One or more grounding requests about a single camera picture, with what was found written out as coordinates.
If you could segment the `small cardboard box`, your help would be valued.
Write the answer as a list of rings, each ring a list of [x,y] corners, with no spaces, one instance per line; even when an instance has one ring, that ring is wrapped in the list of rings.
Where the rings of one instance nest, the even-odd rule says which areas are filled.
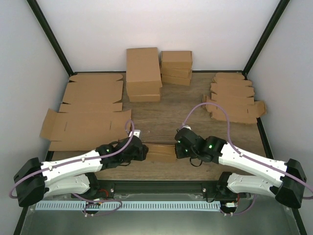
[[[177,160],[174,145],[147,143],[146,146],[149,148],[147,161],[174,163]]]

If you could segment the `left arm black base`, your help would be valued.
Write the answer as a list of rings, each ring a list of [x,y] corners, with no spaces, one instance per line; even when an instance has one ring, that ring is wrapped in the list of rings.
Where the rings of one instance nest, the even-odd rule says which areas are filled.
[[[113,181],[99,181],[99,188],[97,190],[89,189],[87,192],[79,194],[79,196],[89,200],[98,198],[113,199],[114,192],[115,183]]]

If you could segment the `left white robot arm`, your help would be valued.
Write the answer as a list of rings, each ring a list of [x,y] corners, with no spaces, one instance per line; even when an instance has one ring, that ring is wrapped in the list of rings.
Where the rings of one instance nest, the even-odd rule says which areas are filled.
[[[94,198],[100,192],[95,173],[146,159],[149,148],[139,137],[103,144],[80,156],[54,162],[28,160],[15,174],[17,200],[27,207],[42,199],[67,193]]]

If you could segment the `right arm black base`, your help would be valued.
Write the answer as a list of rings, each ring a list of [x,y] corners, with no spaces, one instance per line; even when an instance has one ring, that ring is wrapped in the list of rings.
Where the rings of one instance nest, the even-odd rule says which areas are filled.
[[[227,186],[227,181],[223,180],[204,181],[201,184],[202,195],[207,200],[235,200],[238,194],[232,192]]]

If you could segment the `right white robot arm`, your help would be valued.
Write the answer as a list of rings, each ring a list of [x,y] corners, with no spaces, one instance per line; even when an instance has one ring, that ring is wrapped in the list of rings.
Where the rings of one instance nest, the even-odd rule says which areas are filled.
[[[249,175],[224,173],[217,191],[222,197],[232,193],[253,193],[270,196],[280,204],[301,208],[306,175],[300,162],[268,159],[232,146],[226,140],[215,136],[204,139],[189,127],[175,135],[175,153],[178,159],[199,159],[205,163],[216,163],[243,170]]]

